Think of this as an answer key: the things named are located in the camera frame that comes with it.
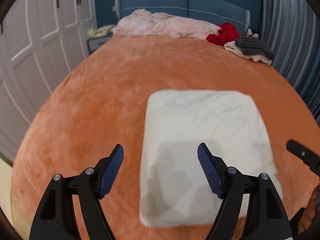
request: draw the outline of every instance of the upholstered headboard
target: upholstered headboard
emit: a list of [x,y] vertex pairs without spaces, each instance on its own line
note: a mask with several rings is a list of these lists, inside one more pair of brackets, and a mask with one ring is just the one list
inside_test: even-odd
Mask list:
[[213,24],[230,22],[243,35],[247,34],[250,25],[250,11],[223,0],[115,0],[117,20],[142,8],[152,13],[165,12]]

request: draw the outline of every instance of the white wardrobe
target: white wardrobe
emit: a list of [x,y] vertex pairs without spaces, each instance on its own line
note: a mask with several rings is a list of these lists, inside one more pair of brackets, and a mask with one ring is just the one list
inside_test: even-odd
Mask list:
[[36,113],[87,56],[94,0],[17,0],[0,30],[0,152],[14,160]]

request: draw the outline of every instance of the red garment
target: red garment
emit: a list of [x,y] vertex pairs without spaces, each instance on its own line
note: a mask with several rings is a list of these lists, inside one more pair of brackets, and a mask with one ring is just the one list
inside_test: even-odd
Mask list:
[[236,27],[231,23],[224,23],[218,26],[221,28],[218,30],[219,35],[209,34],[207,37],[207,41],[210,43],[223,46],[227,42],[234,41],[241,37],[241,35],[236,31]]

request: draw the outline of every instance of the white cushion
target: white cushion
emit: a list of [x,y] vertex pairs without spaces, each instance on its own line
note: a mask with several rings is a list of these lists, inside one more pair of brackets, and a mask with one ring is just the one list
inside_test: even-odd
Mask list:
[[[266,127],[250,96],[236,91],[163,90],[147,106],[140,170],[140,221],[148,227],[212,224],[221,200],[197,158],[213,155],[243,174],[266,172],[280,196]],[[246,215],[245,195],[240,216]]]

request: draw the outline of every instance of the gray sweater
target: gray sweater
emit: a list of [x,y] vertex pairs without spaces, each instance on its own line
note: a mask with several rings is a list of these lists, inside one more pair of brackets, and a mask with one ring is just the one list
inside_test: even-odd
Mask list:
[[236,39],[236,46],[241,49],[244,55],[264,55],[268,59],[274,60],[275,55],[261,40],[254,37],[240,37]]

